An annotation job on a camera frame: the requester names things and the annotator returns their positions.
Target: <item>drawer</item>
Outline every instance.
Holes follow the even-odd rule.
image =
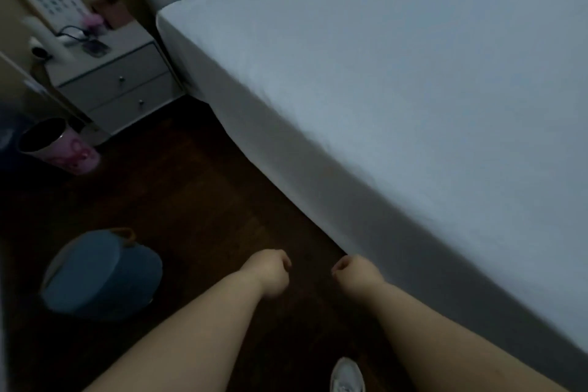
[[[101,129],[115,134],[181,95],[182,90],[172,74],[166,73],[92,110],[88,116]]]
[[[169,71],[154,44],[112,61],[64,84],[59,91],[82,111],[88,111]]]

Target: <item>bed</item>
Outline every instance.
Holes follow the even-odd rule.
[[[150,0],[195,95],[348,253],[588,386],[588,0]]]

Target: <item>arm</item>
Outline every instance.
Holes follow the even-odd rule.
[[[564,391],[484,338],[387,284],[369,260],[345,256],[332,273],[345,293],[376,316],[418,389]]]
[[[255,253],[143,337],[86,392],[221,392],[262,297],[288,286],[284,251]]]

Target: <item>pink trash can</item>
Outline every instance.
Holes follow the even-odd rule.
[[[22,134],[18,150],[75,175],[86,174],[100,163],[100,154],[63,118],[35,124]]]

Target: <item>white cylinder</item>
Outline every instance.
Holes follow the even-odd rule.
[[[53,55],[56,61],[62,64],[75,61],[74,55],[57,40],[55,35],[49,31],[38,17],[27,16],[22,19],[22,23],[43,44],[43,48]]]

